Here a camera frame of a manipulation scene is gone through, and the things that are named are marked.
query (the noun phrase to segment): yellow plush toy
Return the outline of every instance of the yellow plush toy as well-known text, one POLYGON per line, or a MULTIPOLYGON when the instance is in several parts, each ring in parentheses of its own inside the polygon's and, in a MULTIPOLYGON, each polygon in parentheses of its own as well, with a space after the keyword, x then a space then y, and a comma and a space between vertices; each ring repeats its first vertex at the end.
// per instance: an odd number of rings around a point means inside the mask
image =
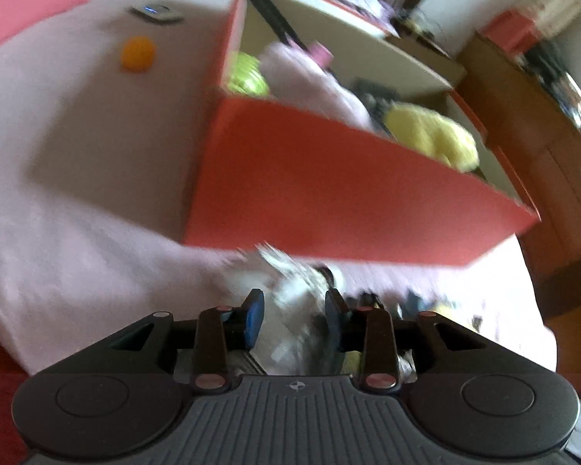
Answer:
POLYGON ((428 108, 396 104, 383 123, 398 143, 460 172, 478 167, 473 136, 460 124, 428 108))

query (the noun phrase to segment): gray ribbed plate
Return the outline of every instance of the gray ribbed plate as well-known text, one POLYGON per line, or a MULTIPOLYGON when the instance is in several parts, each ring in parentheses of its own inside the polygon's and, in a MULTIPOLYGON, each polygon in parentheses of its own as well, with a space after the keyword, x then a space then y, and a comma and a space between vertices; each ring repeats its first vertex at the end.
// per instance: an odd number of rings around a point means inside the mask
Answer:
MULTIPOLYGON (((26 465, 65 465, 34 455, 26 465)), ((197 399, 164 439, 112 465, 480 465, 425 437, 393 397, 346 376, 245 376, 239 388, 197 399)), ((564 453, 519 462, 570 465, 564 453)))

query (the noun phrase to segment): orange ball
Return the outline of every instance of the orange ball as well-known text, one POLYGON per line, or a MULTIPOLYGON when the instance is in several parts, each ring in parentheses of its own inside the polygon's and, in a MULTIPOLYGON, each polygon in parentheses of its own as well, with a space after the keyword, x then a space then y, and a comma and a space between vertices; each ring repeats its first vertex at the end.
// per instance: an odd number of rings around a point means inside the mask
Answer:
POLYGON ((131 72, 145 72, 155 62, 156 49, 147 36, 133 36, 122 46, 121 65, 131 72))

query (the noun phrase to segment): open box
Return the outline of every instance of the open box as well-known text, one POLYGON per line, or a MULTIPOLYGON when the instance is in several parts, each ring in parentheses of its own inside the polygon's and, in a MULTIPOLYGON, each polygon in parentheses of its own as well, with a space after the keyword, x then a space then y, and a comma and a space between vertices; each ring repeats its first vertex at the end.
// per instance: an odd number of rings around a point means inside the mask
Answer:
POLYGON ((342 85, 358 77, 381 83, 471 130, 491 184, 340 122, 229 92, 236 52, 258 55, 277 40, 251 3, 236 0, 212 77, 217 95, 186 244, 251 249, 267 242, 307 257, 466 265, 539 220, 447 81, 338 18, 295 0, 272 1, 305 43, 333 53, 342 85))

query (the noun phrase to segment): bed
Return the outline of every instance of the bed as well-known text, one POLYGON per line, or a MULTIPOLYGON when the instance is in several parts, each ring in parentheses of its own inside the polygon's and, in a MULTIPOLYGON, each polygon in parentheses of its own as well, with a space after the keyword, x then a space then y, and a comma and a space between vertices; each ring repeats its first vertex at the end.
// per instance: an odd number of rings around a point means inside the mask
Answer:
MULTIPOLYGON (((169 0, 177 26, 125 11, 145 1, 91 0, 0 46, 0 344, 28 374, 153 311, 187 319, 223 299, 213 280, 232 253, 179 240, 206 126, 199 86, 231 0, 169 0), (125 74, 119 46, 141 34, 158 59, 125 74)), ((491 339, 555 369, 515 237, 467 268, 334 264, 349 293, 477 307, 491 339)))

